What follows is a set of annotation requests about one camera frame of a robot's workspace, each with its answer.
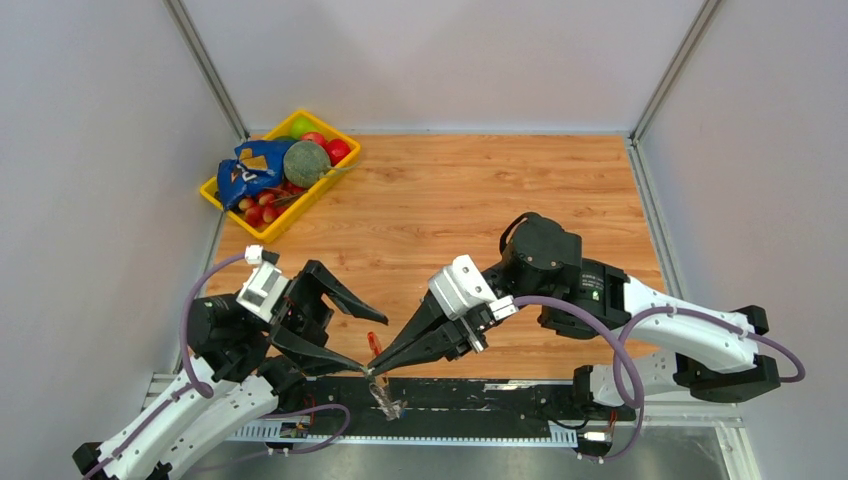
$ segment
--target wooden tabletop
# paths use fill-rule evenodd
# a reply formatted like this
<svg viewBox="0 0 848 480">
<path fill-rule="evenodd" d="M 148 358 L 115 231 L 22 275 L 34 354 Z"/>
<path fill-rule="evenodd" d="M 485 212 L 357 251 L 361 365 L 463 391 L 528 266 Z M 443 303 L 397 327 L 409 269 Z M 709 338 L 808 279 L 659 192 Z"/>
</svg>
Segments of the wooden tabletop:
<svg viewBox="0 0 848 480">
<path fill-rule="evenodd" d="M 496 263 L 498 238 L 519 214 L 535 211 L 583 237 L 583 255 L 622 268 L 661 289 L 623 141 L 615 136 L 359 136 L 362 164 L 269 249 L 293 277 L 308 259 L 389 317 L 389 326 L 336 312 L 327 344 L 361 363 L 371 359 L 366 334 L 387 346 L 418 307 L 427 280 L 458 255 L 482 270 Z M 256 241 L 224 225 L 217 260 Z M 233 292 L 246 264 L 214 276 L 209 294 Z M 527 308 L 486 335 L 489 348 L 454 362 L 395 370 L 391 375 L 568 379 L 576 367 L 608 363 L 600 338 L 558 337 Z M 628 343 L 634 355 L 655 349 Z"/>
</svg>

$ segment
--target black strap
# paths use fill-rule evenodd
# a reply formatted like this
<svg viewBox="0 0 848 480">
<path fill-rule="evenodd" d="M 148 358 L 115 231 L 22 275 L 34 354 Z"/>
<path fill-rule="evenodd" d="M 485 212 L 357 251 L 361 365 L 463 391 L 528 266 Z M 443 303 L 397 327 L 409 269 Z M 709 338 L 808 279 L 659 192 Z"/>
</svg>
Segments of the black strap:
<svg viewBox="0 0 848 480">
<path fill-rule="evenodd" d="M 512 223 L 510 223 L 509 226 L 506 227 L 506 230 L 504 230 L 504 233 L 501 234 L 501 242 L 500 242 L 500 245 L 499 245 L 500 253 L 503 253 L 503 251 L 506 250 L 506 243 L 507 243 L 507 240 L 509 239 L 509 234 L 512 233 L 512 231 L 515 229 L 515 227 L 517 227 L 518 224 L 521 223 L 522 220 L 528 219 L 530 217 L 538 217 L 538 216 L 539 216 L 539 214 L 536 213 L 536 212 L 524 212 L 521 215 L 519 215 L 518 218 L 513 220 Z"/>
</svg>

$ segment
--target white wall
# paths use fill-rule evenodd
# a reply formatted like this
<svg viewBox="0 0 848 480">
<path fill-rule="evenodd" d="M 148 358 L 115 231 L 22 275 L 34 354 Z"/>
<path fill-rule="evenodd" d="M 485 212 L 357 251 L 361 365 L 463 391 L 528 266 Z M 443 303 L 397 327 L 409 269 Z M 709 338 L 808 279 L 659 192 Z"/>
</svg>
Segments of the white wall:
<svg viewBox="0 0 848 480">
<path fill-rule="evenodd" d="M 235 137 L 161 2 L 0 6 L 0 477 L 71 453 L 173 368 Z"/>
<path fill-rule="evenodd" d="M 630 130 L 701 0 L 186 0 L 248 128 Z"/>
<path fill-rule="evenodd" d="M 848 467 L 846 32 L 844 0 L 725 2 L 644 142 L 691 298 L 766 307 L 809 370 L 745 404 L 769 480 Z"/>
</svg>

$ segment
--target red apple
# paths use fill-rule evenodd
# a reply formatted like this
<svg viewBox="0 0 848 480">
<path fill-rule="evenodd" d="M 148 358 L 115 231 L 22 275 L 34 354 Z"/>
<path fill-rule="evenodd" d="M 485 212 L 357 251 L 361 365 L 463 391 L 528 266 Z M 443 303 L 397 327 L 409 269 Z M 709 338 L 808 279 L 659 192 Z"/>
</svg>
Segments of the red apple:
<svg viewBox="0 0 848 480">
<path fill-rule="evenodd" d="M 306 189 L 303 188 L 303 187 L 298 187 L 297 185 L 286 180 L 286 186 L 284 187 L 284 190 L 290 192 L 292 195 L 297 195 L 298 193 L 300 193 L 300 192 L 302 192 Z"/>
<path fill-rule="evenodd" d="M 239 210 L 241 210 L 242 212 L 246 212 L 248 208 L 250 208 L 254 205 L 256 205 L 256 202 L 254 202 L 252 198 L 244 197 L 241 200 L 239 200 L 238 207 L 239 207 Z"/>
<path fill-rule="evenodd" d="M 262 223 L 262 207 L 254 205 L 244 212 L 244 221 L 253 228 Z"/>
<path fill-rule="evenodd" d="M 324 150 L 326 150 L 327 155 L 330 156 L 330 165 L 334 167 L 344 160 L 344 157 L 350 153 L 350 147 L 344 143 L 344 140 L 341 138 L 330 140 L 330 142 L 327 143 L 327 146 L 324 147 Z"/>
<path fill-rule="evenodd" d="M 306 132 L 300 136 L 301 140 L 306 140 L 307 142 L 315 142 L 318 145 L 321 145 L 322 148 L 327 146 L 327 139 L 324 138 L 324 135 L 321 135 L 318 132 Z"/>
<path fill-rule="evenodd" d="M 265 209 L 262 210 L 262 221 L 265 223 L 271 223 L 279 216 L 280 214 L 277 213 L 277 210 L 271 205 L 266 205 Z"/>
<path fill-rule="evenodd" d="M 256 197 L 256 203 L 259 204 L 260 207 L 264 207 L 265 205 L 269 205 L 271 202 L 277 199 L 277 196 L 274 195 L 273 192 L 262 192 Z"/>
</svg>

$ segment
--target yellow plastic tray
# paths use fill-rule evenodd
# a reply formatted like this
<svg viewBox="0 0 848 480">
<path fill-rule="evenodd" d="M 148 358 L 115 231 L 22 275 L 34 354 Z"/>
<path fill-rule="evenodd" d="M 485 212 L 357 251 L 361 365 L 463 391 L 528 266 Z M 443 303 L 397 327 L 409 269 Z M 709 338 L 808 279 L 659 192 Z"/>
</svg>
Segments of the yellow plastic tray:
<svg viewBox="0 0 848 480">
<path fill-rule="evenodd" d="M 291 126 L 295 120 L 301 117 L 306 117 L 311 121 L 317 128 L 318 131 L 327 138 L 327 141 L 340 138 L 350 147 L 350 153 L 339 162 L 337 167 L 348 167 L 353 165 L 356 162 L 356 159 L 359 157 L 359 152 L 362 150 L 362 147 L 359 145 L 357 141 L 343 134 L 342 132 L 336 130 L 331 127 L 327 123 L 321 121 L 318 117 L 312 115 L 306 110 L 298 110 L 292 113 L 289 118 L 285 119 L 283 123 L 277 125 L 276 128 L 271 130 L 270 133 L 262 137 L 263 140 L 273 140 L 277 137 L 281 137 L 289 134 L 289 130 L 291 130 Z M 227 212 L 227 216 L 232 218 L 233 221 L 242 226 L 245 230 L 250 232 L 251 235 L 256 237 L 265 243 L 273 242 L 277 237 L 279 237 L 283 232 L 289 229 L 292 224 L 303 215 L 304 212 L 309 210 L 309 207 L 312 206 L 313 203 L 318 201 L 327 190 L 330 189 L 333 185 L 338 182 L 341 177 L 344 175 L 344 172 L 331 173 L 326 177 L 318 180 L 318 183 L 312 186 L 309 190 L 307 190 L 300 198 L 297 199 L 289 208 L 283 212 L 282 215 L 277 217 L 276 220 L 271 222 L 264 230 L 257 230 L 247 222 L 245 222 L 241 217 L 236 215 L 233 212 Z M 215 205 L 218 210 L 223 210 L 223 205 L 215 198 L 215 194 L 218 192 L 218 182 L 215 177 L 210 178 L 206 183 L 200 187 L 200 194 L 203 195 L 203 198 L 209 200 L 209 203 Z"/>
</svg>

